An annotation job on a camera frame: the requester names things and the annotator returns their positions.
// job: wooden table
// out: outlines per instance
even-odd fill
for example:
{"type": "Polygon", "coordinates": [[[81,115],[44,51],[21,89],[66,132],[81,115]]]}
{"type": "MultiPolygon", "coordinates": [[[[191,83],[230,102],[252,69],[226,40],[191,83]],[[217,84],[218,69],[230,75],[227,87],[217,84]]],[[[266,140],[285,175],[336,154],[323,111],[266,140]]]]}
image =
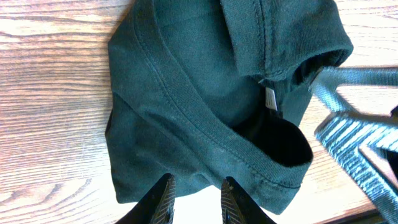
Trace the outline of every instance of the wooden table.
{"type": "MultiPolygon", "coordinates": [[[[341,0],[354,43],[345,67],[398,67],[398,1],[341,0]]],[[[0,0],[0,223],[113,223],[118,205],[104,129],[112,107],[107,41],[130,0],[0,0]]],[[[388,114],[398,90],[339,89],[361,111],[388,114]]],[[[328,110],[313,97],[300,128],[314,162],[278,223],[323,223],[373,210],[314,138],[328,110]]],[[[220,223],[219,191],[178,198],[175,223],[220,223]],[[208,216],[189,204],[201,205],[208,216]]]]}

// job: fabric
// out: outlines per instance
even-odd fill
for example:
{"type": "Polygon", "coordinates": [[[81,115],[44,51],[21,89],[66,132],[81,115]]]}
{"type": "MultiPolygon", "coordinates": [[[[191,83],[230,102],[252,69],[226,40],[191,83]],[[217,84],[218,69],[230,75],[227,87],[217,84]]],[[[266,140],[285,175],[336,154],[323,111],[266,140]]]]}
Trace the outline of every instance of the fabric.
{"type": "Polygon", "coordinates": [[[137,0],[109,41],[118,202],[138,201],[166,172],[177,196],[232,176],[281,213],[312,161],[297,127],[308,86],[352,49],[329,0],[137,0]]]}

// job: wood grain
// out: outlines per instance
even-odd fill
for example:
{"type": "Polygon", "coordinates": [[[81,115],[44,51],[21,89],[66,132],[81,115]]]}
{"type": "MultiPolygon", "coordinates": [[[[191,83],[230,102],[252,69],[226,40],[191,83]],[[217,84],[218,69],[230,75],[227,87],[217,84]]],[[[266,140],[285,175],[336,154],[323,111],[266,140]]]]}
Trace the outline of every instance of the wood grain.
{"type": "MultiPolygon", "coordinates": [[[[106,43],[130,0],[0,0],[0,223],[113,223],[118,205],[104,129],[112,107],[106,43]]],[[[354,43],[345,67],[398,67],[398,2],[337,1],[354,43]]],[[[361,111],[388,112],[398,90],[343,86],[361,111]]],[[[323,223],[374,209],[313,132],[329,114],[313,98],[300,128],[314,162],[278,223],[323,223]]],[[[175,223],[221,220],[214,187],[175,203],[175,223]],[[190,209],[207,203],[201,216],[190,209]]]]}

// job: teal garment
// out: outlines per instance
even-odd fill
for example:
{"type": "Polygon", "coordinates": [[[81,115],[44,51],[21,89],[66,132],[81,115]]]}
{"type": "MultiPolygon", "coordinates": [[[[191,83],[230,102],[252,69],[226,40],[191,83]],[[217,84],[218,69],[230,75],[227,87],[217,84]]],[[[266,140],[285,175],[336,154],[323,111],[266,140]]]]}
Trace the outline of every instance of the teal garment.
{"type": "Polygon", "coordinates": [[[170,172],[177,196],[232,176],[283,212],[312,161],[297,127],[308,86],[352,50],[330,0],[137,0],[109,41],[118,202],[139,201],[170,172]]]}

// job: clothing tag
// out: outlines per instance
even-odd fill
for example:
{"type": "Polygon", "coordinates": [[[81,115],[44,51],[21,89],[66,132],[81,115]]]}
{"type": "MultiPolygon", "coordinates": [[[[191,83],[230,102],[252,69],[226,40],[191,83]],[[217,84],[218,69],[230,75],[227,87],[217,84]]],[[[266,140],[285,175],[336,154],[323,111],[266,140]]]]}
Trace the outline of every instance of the clothing tag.
{"type": "Polygon", "coordinates": [[[276,106],[275,91],[266,87],[266,107],[278,111],[276,106]]]}

